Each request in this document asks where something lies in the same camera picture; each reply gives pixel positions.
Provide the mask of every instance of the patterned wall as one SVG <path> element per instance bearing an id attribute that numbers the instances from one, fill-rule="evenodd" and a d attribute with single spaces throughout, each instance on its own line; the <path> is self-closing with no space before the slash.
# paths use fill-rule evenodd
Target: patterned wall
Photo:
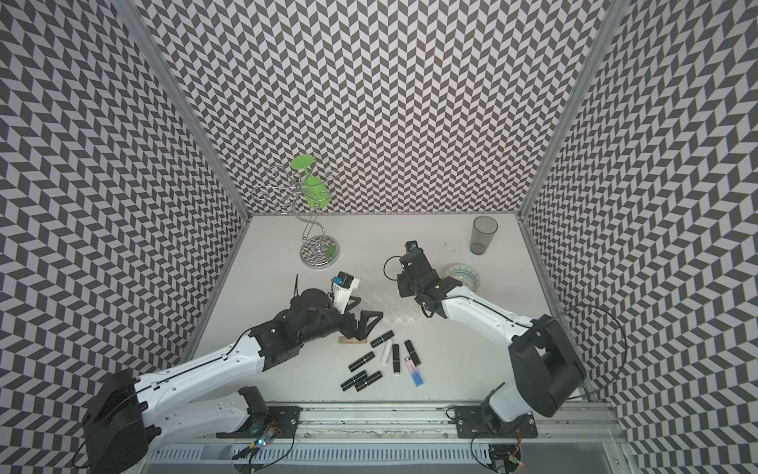
<path id="1" fill-rule="evenodd" d="M 68 464 L 106 372 L 178 361 L 241 221 L 105 0 L 0 18 L 7 472 Z"/>
<path id="2" fill-rule="evenodd" d="M 528 216 L 646 472 L 758 472 L 757 17 L 634 3 Z"/>
<path id="3" fill-rule="evenodd" d="M 312 152 L 332 211 L 474 212 L 518 209 L 607 0 L 136 3 L 252 211 Z"/>

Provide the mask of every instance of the white table surface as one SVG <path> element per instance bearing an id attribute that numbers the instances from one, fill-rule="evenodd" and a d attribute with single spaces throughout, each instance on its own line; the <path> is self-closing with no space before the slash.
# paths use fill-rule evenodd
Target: white table surface
<path id="1" fill-rule="evenodd" d="M 482 400 L 503 381 L 512 379 L 508 354 L 473 329 L 438 315 L 426 319 L 412 298 L 401 299 L 396 284 L 382 275 L 384 261 L 404 253 L 407 240 L 417 240 L 430 264 L 442 274 L 453 263 L 474 267 L 481 276 L 478 294 L 504 309 L 533 318 L 548 308 L 515 216 L 492 215 L 499 230 L 482 256 L 468 250 L 475 215 L 346 215 L 322 216 L 327 235 L 341 245 L 337 262 L 324 270 L 306 268 L 299 259 L 304 224 L 291 216 L 254 217 L 234 261 L 220 298 L 208 320 L 195 357 L 233 343 L 246 328 L 272 319 L 289 307 L 295 275 L 299 289 L 329 290 L 339 271 L 361 278 L 354 293 L 364 301 L 353 310 L 384 310 L 385 318 L 369 335 L 374 339 L 392 329 L 407 356 L 403 341 L 410 339 L 421 358 L 424 384 L 414 386 L 405 364 L 395 376 L 392 363 L 382 365 L 381 351 L 367 363 L 369 374 L 384 377 L 361 392 L 342 392 L 351 373 L 347 366 L 371 350 L 369 344 L 338 344 L 339 333 L 308 342 L 300 354 L 238 386 L 255 385 L 270 402 L 334 401 L 470 401 Z M 399 271 L 394 259 L 387 273 Z M 216 391 L 213 396 L 223 395 Z"/>

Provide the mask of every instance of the decorative plate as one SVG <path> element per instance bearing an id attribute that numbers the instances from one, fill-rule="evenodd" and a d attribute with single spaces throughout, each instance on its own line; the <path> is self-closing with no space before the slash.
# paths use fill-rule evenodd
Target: decorative plate
<path id="1" fill-rule="evenodd" d="M 447 270 L 445 270 L 444 276 L 455 278 L 475 293 L 479 289 L 479 284 L 481 283 L 477 271 L 462 263 L 456 263 L 448 267 Z"/>

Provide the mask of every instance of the gray plastic cup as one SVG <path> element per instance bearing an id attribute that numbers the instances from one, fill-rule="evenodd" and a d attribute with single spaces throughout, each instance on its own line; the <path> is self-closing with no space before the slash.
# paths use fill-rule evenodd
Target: gray plastic cup
<path id="1" fill-rule="evenodd" d="M 497 221 L 489 215 L 480 215 L 474 219 L 474 227 L 471 229 L 471 244 L 468 249 L 474 255 L 482 255 L 492 242 L 497 232 Z"/>

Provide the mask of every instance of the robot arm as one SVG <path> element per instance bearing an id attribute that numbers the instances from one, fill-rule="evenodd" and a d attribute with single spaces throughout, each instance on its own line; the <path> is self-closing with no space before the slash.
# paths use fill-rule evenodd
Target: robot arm
<path id="1" fill-rule="evenodd" d="M 554 415 L 584 380 L 584 366 L 554 318 L 517 315 L 454 278 L 439 278 L 415 241 L 406 243 L 400 265 L 401 297 L 413 296 L 427 317 L 439 314 L 461 322 L 508 351 L 515 383 L 501 384 L 482 403 L 482 418 L 491 432 L 510 431 L 510 422 L 531 411 Z"/>
<path id="2" fill-rule="evenodd" d="M 407 243 L 406 251 L 398 275 L 401 297 L 413 296 L 428 317 L 438 314 L 461 322 L 509 351 L 515 384 L 501 384 L 482 403 L 488 429 L 505 434 L 530 411 L 552 416 L 586 375 L 558 322 L 547 315 L 535 321 L 499 308 L 460 281 L 440 279 L 415 242 Z M 148 450 L 207 433 L 218 438 L 256 436 L 268 415 L 257 388 L 193 400 L 269 370 L 298 355 L 306 342 L 336 331 L 365 339 L 381 315 L 362 312 L 356 321 L 350 313 L 360 301 L 351 294 L 358 284 L 358 278 L 341 272 L 333 281 L 333 299 L 320 290 L 305 290 L 292 298 L 289 309 L 246 330 L 230 346 L 138 378 L 131 370 L 107 376 L 83 420 L 90 471 L 123 472 Z"/>
<path id="3" fill-rule="evenodd" d="M 382 315 L 364 311 L 356 320 L 350 311 L 360 302 L 352 296 L 358 284 L 358 278 L 340 273 L 333 299 L 320 290 L 305 290 L 271 321 L 188 363 L 140 377 L 130 369 L 106 375 L 83 420 L 90 472 L 123 472 L 148 450 L 208 433 L 217 438 L 259 435 L 268 408 L 257 388 L 193 400 L 292 359 L 306 342 L 336 331 L 366 339 Z"/>

